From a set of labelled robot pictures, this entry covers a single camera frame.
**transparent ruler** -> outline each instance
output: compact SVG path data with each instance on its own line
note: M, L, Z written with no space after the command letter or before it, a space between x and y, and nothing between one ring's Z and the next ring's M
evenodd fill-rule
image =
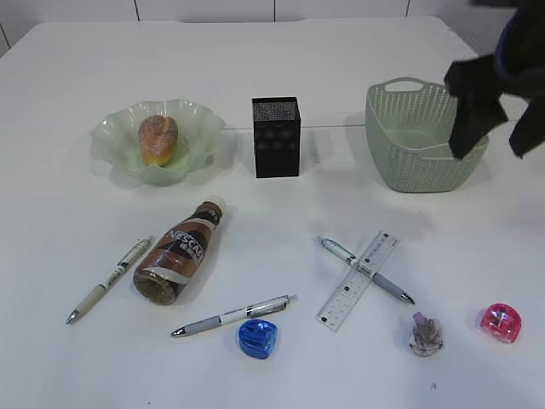
M347 277L320 309L316 319L331 330L337 331L371 284L373 275L378 273L398 243L399 239L391 234L379 232L359 258L359 270L365 271L366 274L360 273L355 266L351 267Z

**glass bowl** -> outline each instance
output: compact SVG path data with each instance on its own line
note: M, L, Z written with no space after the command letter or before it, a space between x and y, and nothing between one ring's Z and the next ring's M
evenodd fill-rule
M138 129L151 115L172 117L178 124L176 153L165 166L142 162ZM95 126L91 131L91 158L104 160L143 183L169 185L203 167L224 126L223 119L194 102L143 101L108 115Z

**black mesh container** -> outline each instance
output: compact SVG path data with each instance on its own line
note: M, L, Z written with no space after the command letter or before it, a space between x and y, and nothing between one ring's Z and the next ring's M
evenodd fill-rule
M254 98L252 108L256 176L298 176L301 117L297 98Z

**white wall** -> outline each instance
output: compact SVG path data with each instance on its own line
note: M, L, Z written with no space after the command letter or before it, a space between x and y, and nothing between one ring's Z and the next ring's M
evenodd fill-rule
M274 21L274 0L137 0L141 20Z
M475 51L493 51L509 9L470 0L136 0L141 20L287 21L324 17L435 15ZM0 0L0 22L13 46L43 21L137 20L135 0ZM0 36L0 55L6 44Z
M276 0L276 21L326 17L401 17L408 0Z
M514 9L474 7L469 0L410 0L409 15L436 15L479 55L496 48Z
M134 0L1 0L1 22L13 46L44 21L136 21Z

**green plastic basket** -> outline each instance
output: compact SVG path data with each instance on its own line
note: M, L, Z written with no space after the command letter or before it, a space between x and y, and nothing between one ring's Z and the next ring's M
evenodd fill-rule
M387 90L400 82L420 84L416 91ZM443 85L396 78L367 91L365 131L384 182L407 193L449 192L472 174L488 146L483 137L464 158L456 159L449 138L456 99Z

